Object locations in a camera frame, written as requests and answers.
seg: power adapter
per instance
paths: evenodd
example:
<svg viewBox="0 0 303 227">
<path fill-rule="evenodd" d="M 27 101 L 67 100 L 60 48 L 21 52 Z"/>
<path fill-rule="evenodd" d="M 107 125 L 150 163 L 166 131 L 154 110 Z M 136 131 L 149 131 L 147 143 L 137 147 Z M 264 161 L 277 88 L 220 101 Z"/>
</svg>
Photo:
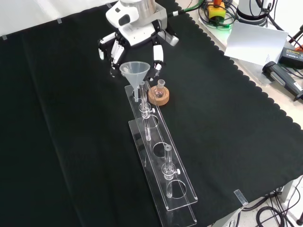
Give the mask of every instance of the power adapter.
<svg viewBox="0 0 303 227">
<path fill-rule="evenodd" d="M 303 52 L 283 48 L 279 63 L 289 68 L 303 69 Z"/>
</svg>

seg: white paper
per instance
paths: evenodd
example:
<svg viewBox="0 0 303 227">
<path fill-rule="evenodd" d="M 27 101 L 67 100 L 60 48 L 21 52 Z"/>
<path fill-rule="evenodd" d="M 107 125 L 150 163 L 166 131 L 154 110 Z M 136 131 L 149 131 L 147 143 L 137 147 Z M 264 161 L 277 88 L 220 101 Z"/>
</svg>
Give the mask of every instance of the white paper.
<svg viewBox="0 0 303 227">
<path fill-rule="evenodd" d="M 227 40 L 225 55 L 264 66 L 278 62 L 288 33 L 235 22 Z"/>
</svg>

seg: acrylic stand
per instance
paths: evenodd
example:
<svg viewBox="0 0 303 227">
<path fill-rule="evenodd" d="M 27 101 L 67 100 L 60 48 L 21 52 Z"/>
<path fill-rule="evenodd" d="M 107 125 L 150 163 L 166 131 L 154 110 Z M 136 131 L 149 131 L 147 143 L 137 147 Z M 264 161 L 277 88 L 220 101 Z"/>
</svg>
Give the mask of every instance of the acrylic stand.
<svg viewBox="0 0 303 227">
<path fill-rule="evenodd" d="M 129 122 L 139 157 L 163 227 L 188 227 L 197 223 L 190 207 L 198 201 L 157 105 L 148 101 L 148 82 L 125 87 L 135 120 Z"/>
</svg>

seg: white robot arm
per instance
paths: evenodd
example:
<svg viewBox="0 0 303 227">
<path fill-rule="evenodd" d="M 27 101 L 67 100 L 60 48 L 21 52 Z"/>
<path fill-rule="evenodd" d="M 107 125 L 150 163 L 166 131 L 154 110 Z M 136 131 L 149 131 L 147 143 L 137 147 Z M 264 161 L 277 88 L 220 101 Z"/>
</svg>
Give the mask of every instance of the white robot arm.
<svg viewBox="0 0 303 227">
<path fill-rule="evenodd" d="M 179 41 L 168 25 L 165 8 L 155 0 L 120 0 L 106 13 L 106 17 L 117 28 L 117 32 L 98 42 L 101 60 L 107 57 L 111 63 L 110 74 L 113 77 L 120 74 L 119 67 L 129 48 L 152 42 L 154 67 L 147 77 L 152 80 L 158 76 L 164 62 L 158 35 L 172 46 Z"/>
</svg>

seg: black cloth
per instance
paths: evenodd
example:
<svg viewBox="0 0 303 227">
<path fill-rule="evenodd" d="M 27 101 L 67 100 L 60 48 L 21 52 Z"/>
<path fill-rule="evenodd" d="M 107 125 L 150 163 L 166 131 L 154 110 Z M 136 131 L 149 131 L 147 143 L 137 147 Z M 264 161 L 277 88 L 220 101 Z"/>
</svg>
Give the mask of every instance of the black cloth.
<svg viewBox="0 0 303 227">
<path fill-rule="evenodd" d="M 128 82 L 98 55 L 97 40 L 114 31 L 107 10 L 0 42 L 1 226 L 159 225 L 128 128 Z M 163 43 L 170 101 L 161 110 L 205 227 L 241 206 L 235 190 L 252 201 L 303 174 L 303 133 L 187 15 L 169 21 L 180 42 Z M 131 60 L 152 64 L 152 44 Z"/>
</svg>

